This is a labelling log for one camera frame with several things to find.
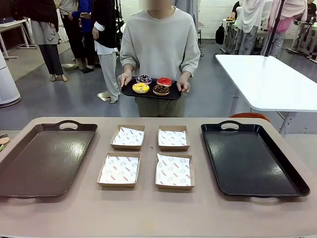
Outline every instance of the hand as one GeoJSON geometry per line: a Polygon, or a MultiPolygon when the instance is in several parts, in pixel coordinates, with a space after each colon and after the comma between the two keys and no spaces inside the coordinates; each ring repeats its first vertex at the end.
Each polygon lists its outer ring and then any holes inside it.
{"type": "Polygon", "coordinates": [[[71,13],[68,15],[68,19],[71,21],[74,19],[73,15],[71,13]]]}
{"type": "Polygon", "coordinates": [[[188,93],[190,90],[190,84],[187,82],[186,78],[181,76],[177,82],[177,88],[183,93],[188,93]]]}
{"type": "Polygon", "coordinates": [[[80,14],[80,17],[85,18],[85,19],[91,19],[91,14],[83,12],[80,14]]]}
{"type": "Polygon", "coordinates": [[[132,73],[130,71],[127,71],[123,74],[121,74],[119,76],[119,81],[120,81],[120,84],[121,84],[121,88],[123,86],[126,86],[132,79],[132,73]]]}
{"type": "Polygon", "coordinates": [[[97,40],[99,38],[99,30],[97,30],[96,27],[93,28],[93,36],[94,40],[97,40]]]}

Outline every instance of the black coat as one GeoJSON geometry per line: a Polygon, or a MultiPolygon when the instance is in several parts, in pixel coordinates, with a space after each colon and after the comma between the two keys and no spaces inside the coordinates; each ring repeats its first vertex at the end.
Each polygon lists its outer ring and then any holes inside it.
{"type": "Polygon", "coordinates": [[[31,20],[53,23],[58,32],[58,17],[54,0],[18,0],[16,9],[19,15],[29,17],[31,20]]]}
{"type": "Polygon", "coordinates": [[[116,21],[114,0],[94,0],[91,13],[92,24],[98,22],[105,27],[99,32],[97,42],[108,48],[116,48],[116,21]]]}

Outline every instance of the cardboard box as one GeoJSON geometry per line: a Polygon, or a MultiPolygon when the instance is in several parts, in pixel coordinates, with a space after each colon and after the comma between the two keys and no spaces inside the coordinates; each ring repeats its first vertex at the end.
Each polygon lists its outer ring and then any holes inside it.
{"type": "Polygon", "coordinates": [[[137,181],[138,181],[138,176],[139,176],[139,169],[140,169],[140,159],[141,159],[141,154],[140,153],[124,153],[124,152],[112,152],[108,153],[106,155],[106,158],[101,166],[98,178],[97,178],[97,183],[102,186],[102,187],[135,187],[137,181]],[[136,178],[134,183],[104,183],[100,181],[104,165],[106,162],[107,157],[109,156],[114,156],[114,157],[131,157],[131,158],[138,158],[138,166],[137,166],[137,172],[136,172],[136,178]]]}
{"type": "Polygon", "coordinates": [[[160,150],[182,150],[182,151],[187,151],[189,146],[190,146],[190,140],[189,140],[189,135],[187,131],[187,127],[185,125],[163,125],[158,127],[158,143],[159,143],[159,130],[163,131],[179,131],[179,132],[185,132],[186,135],[186,145],[185,146],[163,146],[158,144],[158,147],[160,150]]]}
{"type": "Polygon", "coordinates": [[[189,171],[190,171],[191,185],[190,186],[174,186],[174,185],[162,185],[162,184],[160,184],[159,181],[157,180],[157,167],[158,167],[158,163],[159,163],[159,158],[157,158],[157,166],[156,166],[156,172],[155,172],[155,184],[159,188],[192,190],[193,187],[195,186],[195,173],[194,173],[193,157],[191,155],[167,154],[167,153],[159,153],[159,155],[189,159],[189,171]]]}
{"type": "Polygon", "coordinates": [[[118,135],[121,127],[129,128],[129,129],[133,129],[133,130],[139,130],[139,131],[143,131],[143,132],[145,131],[144,125],[118,125],[114,131],[112,138],[111,138],[110,145],[113,147],[113,149],[115,149],[115,150],[140,150],[141,146],[143,144],[143,141],[142,141],[141,145],[114,145],[113,144],[113,141],[116,138],[116,136],[118,135]]]}

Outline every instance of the black pole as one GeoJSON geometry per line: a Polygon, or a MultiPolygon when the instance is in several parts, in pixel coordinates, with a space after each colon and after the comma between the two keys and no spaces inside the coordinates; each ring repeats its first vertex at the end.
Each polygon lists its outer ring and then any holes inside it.
{"type": "Polygon", "coordinates": [[[267,57],[268,54],[269,54],[269,50],[271,48],[271,45],[272,45],[272,42],[273,42],[273,39],[274,39],[274,35],[276,33],[276,29],[277,29],[277,26],[279,24],[279,20],[280,20],[280,17],[281,17],[281,13],[282,13],[282,9],[283,9],[283,6],[284,6],[284,2],[285,0],[281,0],[281,6],[279,6],[279,10],[278,10],[278,13],[277,13],[277,17],[275,19],[275,24],[274,24],[274,27],[273,27],[273,31],[272,31],[272,34],[269,38],[269,41],[268,41],[268,45],[267,45],[267,48],[266,48],[266,51],[265,51],[265,54],[264,56],[267,57]]]}

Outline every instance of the black pants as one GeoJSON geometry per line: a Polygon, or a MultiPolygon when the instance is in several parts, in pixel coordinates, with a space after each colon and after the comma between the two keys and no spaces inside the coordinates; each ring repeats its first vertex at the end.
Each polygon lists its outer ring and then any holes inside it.
{"type": "Polygon", "coordinates": [[[64,24],[65,31],[67,33],[71,50],[76,59],[84,59],[85,49],[82,43],[83,36],[80,32],[78,19],[72,21],[68,19],[67,15],[62,15],[61,20],[64,24]]]}
{"type": "Polygon", "coordinates": [[[95,41],[91,32],[84,32],[84,43],[87,57],[87,63],[90,66],[95,64],[95,41]]]}
{"type": "Polygon", "coordinates": [[[57,45],[39,45],[46,67],[50,74],[62,75],[57,45]]]}

